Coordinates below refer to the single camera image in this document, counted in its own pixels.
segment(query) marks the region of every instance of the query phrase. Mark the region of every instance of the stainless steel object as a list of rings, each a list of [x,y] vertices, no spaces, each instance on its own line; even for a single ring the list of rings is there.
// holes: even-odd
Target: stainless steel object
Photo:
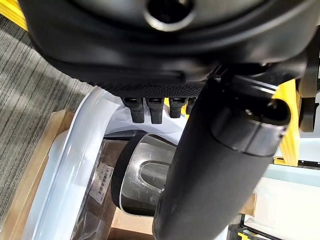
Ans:
[[[112,194],[112,198],[118,198],[114,202],[118,202],[118,207],[127,214],[153,216],[165,187],[176,146],[152,133],[135,136],[133,141],[134,146],[130,142],[127,144],[115,166],[114,172],[121,172],[125,168],[125,173],[118,185],[119,194]],[[113,180],[119,180],[118,174],[114,176],[111,186],[113,193],[117,188]]]

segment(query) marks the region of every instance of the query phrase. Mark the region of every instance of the carpet floor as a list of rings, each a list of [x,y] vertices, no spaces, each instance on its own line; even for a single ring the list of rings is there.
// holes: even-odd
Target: carpet floor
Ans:
[[[0,229],[50,113],[74,112],[91,89],[48,64],[0,15]]]

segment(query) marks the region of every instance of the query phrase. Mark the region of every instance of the packaging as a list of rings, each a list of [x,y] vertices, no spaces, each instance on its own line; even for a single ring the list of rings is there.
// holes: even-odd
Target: packaging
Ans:
[[[111,177],[126,144],[126,141],[103,140],[71,240],[108,238],[116,210],[110,193]]]

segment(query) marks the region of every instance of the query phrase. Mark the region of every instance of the sticker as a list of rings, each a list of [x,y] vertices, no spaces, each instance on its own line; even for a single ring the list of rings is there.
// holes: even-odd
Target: sticker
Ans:
[[[103,162],[99,163],[90,189],[90,196],[100,204],[102,204],[105,199],[113,172],[113,167]]]

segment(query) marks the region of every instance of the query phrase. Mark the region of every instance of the white plastic wrap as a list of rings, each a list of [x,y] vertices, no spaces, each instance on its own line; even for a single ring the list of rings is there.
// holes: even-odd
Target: white plastic wrap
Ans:
[[[69,240],[118,97],[96,87],[73,118],[62,153],[50,157],[22,239]]]

